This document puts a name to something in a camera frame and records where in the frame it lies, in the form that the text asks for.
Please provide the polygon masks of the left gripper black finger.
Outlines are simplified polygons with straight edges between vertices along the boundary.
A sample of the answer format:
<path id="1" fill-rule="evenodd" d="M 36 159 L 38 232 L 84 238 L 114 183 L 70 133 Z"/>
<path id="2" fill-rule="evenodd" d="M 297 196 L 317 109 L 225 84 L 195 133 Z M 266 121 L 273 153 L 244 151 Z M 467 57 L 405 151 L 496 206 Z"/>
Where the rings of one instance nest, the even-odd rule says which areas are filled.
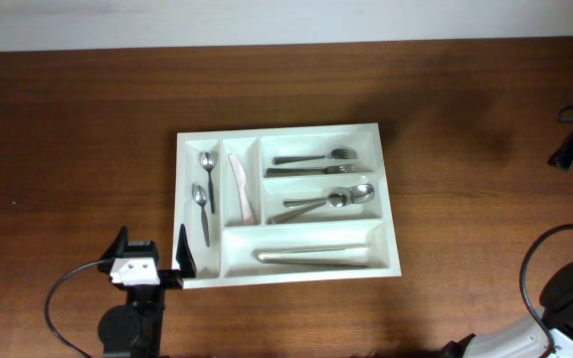
<path id="1" fill-rule="evenodd" d="M 175 260 L 178 263 L 178 270 L 183 278 L 196 277 L 196 264 L 189 247 L 187 231 L 184 224 L 182 224 L 179 229 Z"/>
<path id="2" fill-rule="evenodd" d="M 115 239 L 105 250 L 105 252 L 101 255 L 101 258 L 103 260 L 122 258 L 127 242 L 128 242 L 128 230 L 126 226 L 122 226 L 119 229 Z"/>

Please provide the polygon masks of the small steel teaspoon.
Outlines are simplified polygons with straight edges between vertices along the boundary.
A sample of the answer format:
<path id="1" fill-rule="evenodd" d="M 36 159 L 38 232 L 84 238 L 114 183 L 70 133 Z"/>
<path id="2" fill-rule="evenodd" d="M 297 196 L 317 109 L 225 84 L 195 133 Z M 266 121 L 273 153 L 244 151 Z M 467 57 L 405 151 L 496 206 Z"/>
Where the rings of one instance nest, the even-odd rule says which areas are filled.
<path id="1" fill-rule="evenodd" d="M 203 230 L 204 241 L 205 241 L 205 245 L 207 247 L 210 247 L 211 246 L 210 232 L 209 232 L 209 224 L 208 224 L 208 218 L 207 218 L 207 213 L 206 213 L 206 205 L 207 205 L 208 196 L 207 196 L 205 189 L 199 184 L 193 184 L 192 185 L 192 198 L 193 198 L 193 201 L 200 207 L 201 226 L 202 226 L 202 230 Z"/>
<path id="2" fill-rule="evenodd" d="M 217 164 L 217 153 L 215 151 L 202 151 L 199 154 L 199 162 L 201 167 L 207 172 L 208 175 L 208 194 L 211 207 L 211 213 L 214 214 L 215 208 L 215 190 L 212 177 L 212 171 Z"/>

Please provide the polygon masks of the white plastic knife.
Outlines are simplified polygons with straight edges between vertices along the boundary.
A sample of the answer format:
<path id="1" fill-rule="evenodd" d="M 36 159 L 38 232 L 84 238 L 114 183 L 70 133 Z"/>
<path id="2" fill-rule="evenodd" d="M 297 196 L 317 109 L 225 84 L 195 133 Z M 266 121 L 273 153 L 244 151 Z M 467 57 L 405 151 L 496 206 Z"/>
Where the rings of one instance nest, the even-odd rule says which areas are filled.
<path id="1" fill-rule="evenodd" d="M 228 155 L 239 199 L 239 217 L 232 222 L 234 226 L 257 225 L 258 216 L 248 190 L 249 177 L 241 160 L 234 154 Z"/>

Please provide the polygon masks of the steel tongs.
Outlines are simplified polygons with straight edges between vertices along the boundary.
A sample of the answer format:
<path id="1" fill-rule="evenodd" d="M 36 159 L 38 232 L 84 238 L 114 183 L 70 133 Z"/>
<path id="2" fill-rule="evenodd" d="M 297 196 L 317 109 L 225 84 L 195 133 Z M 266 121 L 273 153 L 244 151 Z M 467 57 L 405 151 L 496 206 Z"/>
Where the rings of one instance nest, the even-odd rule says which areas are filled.
<path id="1" fill-rule="evenodd" d="M 367 245 L 348 245 L 253 251 L 252 256 L 261 264 L 362 268 L 371 265 L 369 251 Z"/>

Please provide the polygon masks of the steel fork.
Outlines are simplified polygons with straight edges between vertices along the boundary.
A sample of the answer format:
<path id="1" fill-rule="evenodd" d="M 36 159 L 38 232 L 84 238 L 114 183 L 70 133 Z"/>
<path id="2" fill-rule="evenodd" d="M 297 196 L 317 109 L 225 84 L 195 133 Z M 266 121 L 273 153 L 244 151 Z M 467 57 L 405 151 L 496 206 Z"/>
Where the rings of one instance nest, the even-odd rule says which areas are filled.
<path id="1" fill-rule="evenodd" d="M 357 158 L 358 158 L 358 153 L 356 150 L 349 147 L 344 147 L 344 148 L 335 148 L 323 154 L 315 154 L 307 156 L 276 156 L 272 159 L 272 163 L 274 165 L 283 165 L 283 164 L 291 164 L 296 162 L 322 160 L 322 159 L 348 160 Z"/>
<path id="2" fill-rule="evenodd" d="M 318 174 L 345 174 L 354 173 L 355 168 L 350 164 L 328 166 L 324 168 L 269 168 L 266 170 L 267 177 L 283 177 L 298 175 Z"/>

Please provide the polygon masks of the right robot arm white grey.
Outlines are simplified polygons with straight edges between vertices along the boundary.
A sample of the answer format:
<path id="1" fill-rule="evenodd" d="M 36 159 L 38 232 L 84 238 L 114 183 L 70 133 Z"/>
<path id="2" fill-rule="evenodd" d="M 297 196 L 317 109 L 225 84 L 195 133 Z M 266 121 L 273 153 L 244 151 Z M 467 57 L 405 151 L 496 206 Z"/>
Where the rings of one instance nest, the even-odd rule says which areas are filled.
<path id="1" fill-rule="evenodd" d="M 544 232 L 526 252 L 519 270 L 519 291 L 528 316 L 493 334 L 471 334 L 451 341 L 438 353 L 447 358 L 573 358 L 573 262 L 545 284 L 536 309 L 526 289 L 529 263 L 539 247 L 553 235 L 573 231 L 573 224 Z"/>

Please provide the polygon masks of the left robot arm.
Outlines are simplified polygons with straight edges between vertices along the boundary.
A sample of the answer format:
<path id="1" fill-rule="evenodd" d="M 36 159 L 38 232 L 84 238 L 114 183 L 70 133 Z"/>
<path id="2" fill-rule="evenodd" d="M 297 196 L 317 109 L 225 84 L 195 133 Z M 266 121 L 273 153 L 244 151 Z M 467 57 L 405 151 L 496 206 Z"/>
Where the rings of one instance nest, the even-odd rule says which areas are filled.
<path id="1" fill-rule="evenodd" d="M 109 309 L 100 319 L 97 335 L 104 357 L 150 358 L 160 355 L 165 292 L 181 289 L 186 278 L 197 275 L 186 227 L 179 229 L 175 249 L 178 269 L 160 269 L 156 244 L 131 242 L 127 227 L 100 257 L 98 270 L 126 293 L 123 305 Z"/>

